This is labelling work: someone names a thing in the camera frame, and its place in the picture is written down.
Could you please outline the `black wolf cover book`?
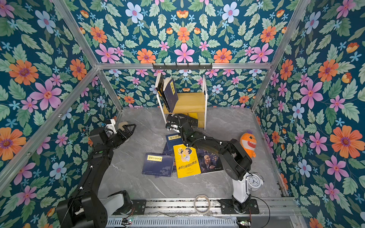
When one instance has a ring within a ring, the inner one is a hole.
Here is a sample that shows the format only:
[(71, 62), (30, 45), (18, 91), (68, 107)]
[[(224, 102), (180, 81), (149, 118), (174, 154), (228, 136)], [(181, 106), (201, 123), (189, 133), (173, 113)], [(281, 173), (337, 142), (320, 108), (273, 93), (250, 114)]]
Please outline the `black wolf cover book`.
[(199, 126), (198, 114), (197, 113), (188, 113), (188, 117), (190, 117), (191, 126), (197, 128)]

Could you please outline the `navy book yellow label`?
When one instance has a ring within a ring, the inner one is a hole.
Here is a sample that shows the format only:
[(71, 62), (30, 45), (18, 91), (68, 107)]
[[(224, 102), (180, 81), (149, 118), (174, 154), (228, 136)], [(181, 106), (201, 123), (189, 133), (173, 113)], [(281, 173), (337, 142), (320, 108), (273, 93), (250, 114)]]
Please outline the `navy book yellow label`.
[(172, 77), (168, 77), (163, 80), (163, 97), (166, 108), (170, 113), (172, 113), (178, 102), (178, 93), (175, 81)]

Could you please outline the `dark old man cover book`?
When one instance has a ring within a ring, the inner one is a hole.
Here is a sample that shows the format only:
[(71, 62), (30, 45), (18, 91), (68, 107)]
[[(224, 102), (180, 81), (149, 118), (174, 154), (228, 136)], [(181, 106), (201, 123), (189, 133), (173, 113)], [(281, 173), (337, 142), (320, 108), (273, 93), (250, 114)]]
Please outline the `dark old man cover book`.
[(197, 156), (201, 174), (223, 171), (223, 166), (218, 155), (199, 149)]

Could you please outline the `yellow cartoon cover book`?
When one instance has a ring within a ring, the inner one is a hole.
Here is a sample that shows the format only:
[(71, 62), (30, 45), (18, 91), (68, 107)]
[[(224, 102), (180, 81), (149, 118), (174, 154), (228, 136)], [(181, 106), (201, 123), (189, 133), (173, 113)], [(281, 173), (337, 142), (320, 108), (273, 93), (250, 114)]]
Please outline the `yellow cartoon cover book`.
[(185, 178), (201, 174), (196, 149), (184, 144), (174, 146), (177, 177)]

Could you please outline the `beige glasses case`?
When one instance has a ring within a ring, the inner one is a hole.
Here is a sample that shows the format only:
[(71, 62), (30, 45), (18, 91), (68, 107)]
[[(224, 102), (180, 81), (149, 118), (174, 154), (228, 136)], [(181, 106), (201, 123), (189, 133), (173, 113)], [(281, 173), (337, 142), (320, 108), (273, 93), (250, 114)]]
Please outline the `beige glasses case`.
[(129, 128), (128, 125), (129, 125), (129, 123), (126, 122), (126, 121), (120, 122), (118, 124), (118, 129), (121, 130), (121, 131), (128, 130), (128, 128)]

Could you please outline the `navy book underneath pile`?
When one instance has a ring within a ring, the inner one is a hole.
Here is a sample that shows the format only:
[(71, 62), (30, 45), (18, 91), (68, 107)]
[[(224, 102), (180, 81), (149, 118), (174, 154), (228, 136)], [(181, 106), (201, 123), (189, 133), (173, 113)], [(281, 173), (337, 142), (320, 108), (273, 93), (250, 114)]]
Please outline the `navy book underneath pile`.
[(142, 168), (143, 175), (171, 177), (175, 158), (171, 155), (146, 153)]

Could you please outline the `dark book leaning on shelf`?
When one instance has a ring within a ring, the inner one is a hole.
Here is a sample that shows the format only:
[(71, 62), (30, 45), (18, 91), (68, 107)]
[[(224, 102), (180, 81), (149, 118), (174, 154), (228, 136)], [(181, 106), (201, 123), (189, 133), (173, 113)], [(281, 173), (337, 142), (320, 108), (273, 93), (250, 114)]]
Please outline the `dark book leaning on shelf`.
[(160, 99), (163, 101), (165, 107), (167, 108), (168, 103), (167, 103), (166, 97), (163, 92), (163, 81), (164, 81), (164, 78), (163, 78), (162, 74), (159, 73), (156, 77), (155, 88), (157, 90), (157, 94), (159, 95)]

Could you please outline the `orange shark plush toy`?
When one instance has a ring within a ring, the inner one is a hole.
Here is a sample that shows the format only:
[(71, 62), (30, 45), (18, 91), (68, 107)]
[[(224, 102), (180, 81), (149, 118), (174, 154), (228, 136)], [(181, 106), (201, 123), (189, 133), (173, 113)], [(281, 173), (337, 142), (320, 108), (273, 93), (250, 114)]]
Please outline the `orange shark plush toy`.
[(248, 156), (250, 158), (255, 158), (256, 157), (256, 153), (255, 153), (255, 148), (257, 145), (257, 140), (256, 137), (250, 133), (244, 133), (241, 137), (240, 137), (240, 145), (242, 146), (242, 148), (244, 149), (244, 151), (248, 154)]

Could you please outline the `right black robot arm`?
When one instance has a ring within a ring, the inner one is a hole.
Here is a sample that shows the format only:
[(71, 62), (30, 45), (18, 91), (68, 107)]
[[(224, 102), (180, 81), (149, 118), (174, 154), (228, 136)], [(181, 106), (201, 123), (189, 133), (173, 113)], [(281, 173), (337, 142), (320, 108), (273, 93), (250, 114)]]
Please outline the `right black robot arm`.
[(165, 127), (177, 131), (187, 148), (203, 149), (220, 158), (223, 170), (233, 182), (232, 207), (237, 213), (243, 214), (251, 200), (247, 182), (247, 178), (252, 175), (251, 157), (236, 139), (222, 141), (194, 130), (192, 124), (195, 122), (196, 119), (183, 114), (169, 114)]

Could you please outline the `white alarm clock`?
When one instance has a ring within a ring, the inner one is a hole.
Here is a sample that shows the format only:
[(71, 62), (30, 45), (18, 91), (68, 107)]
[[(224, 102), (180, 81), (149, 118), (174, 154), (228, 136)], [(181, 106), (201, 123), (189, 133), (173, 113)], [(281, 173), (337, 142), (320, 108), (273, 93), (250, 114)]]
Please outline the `white alarm clock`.
[(259, 173), (252, 173), (248, 174), (246, 182), (250, 191), (256, 191), (263, 185), (264, 180)]

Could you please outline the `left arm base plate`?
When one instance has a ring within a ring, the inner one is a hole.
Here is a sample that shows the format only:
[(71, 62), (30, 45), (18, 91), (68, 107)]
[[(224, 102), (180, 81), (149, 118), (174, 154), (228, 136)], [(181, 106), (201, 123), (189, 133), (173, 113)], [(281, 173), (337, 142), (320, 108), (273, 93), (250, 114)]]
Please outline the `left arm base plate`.
[(145, 199), (132, 199), (130, 202), (125, 203), (121, 208), (117, 209), (113, 215), (144, 215), (146, 203), (147, 200)]

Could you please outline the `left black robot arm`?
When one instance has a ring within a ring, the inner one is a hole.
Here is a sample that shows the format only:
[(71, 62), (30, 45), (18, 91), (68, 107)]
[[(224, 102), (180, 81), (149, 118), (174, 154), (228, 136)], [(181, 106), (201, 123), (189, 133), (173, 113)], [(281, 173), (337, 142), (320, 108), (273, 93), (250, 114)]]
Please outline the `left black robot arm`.
[(110, 126), (90, 132), (93, 150), (88, 156), (86, 171), (77, 189), (56, 207), (62, 228), (104, 228), (108, 217), (114, 213), (128, 214), (133, 211), (127, 191), (113, 193), (106, 200), (99, 199), (98, 191), (114, 150), (125, 143), (135, 129), (135, 124), (124, 124), (117, 130)]

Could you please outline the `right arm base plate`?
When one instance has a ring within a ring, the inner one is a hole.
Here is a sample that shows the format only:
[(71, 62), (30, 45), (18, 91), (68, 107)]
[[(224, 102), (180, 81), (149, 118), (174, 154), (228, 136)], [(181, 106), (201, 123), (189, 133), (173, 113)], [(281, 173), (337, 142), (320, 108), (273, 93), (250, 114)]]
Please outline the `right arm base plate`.
[(219, 199), (222, 214), (259, 214), (259, 206), (255, 199), (249, 198), (244, 203), (234, 199)]

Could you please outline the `navy book at back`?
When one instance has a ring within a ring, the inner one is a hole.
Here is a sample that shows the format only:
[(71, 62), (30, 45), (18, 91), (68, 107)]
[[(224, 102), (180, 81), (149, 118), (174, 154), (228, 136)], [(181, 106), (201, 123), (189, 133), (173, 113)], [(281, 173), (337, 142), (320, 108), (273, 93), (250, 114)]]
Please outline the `navy book at back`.
[(183, 140), (178, 133), (166, 135), (166, 145), (165, 149), (168, 151), (173, 151), (175, 145), (183, 144)]

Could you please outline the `clear tape roll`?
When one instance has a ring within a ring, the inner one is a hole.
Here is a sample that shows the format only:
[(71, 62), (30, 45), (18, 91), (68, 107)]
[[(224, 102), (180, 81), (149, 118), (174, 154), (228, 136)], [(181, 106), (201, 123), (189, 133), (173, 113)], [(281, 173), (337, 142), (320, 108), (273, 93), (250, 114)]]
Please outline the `clear tape roll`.
[(194, 199), (193, 208), (198, 215), (208, 215), (211, 210), (211, 201), (206, 195), (198, 195)]

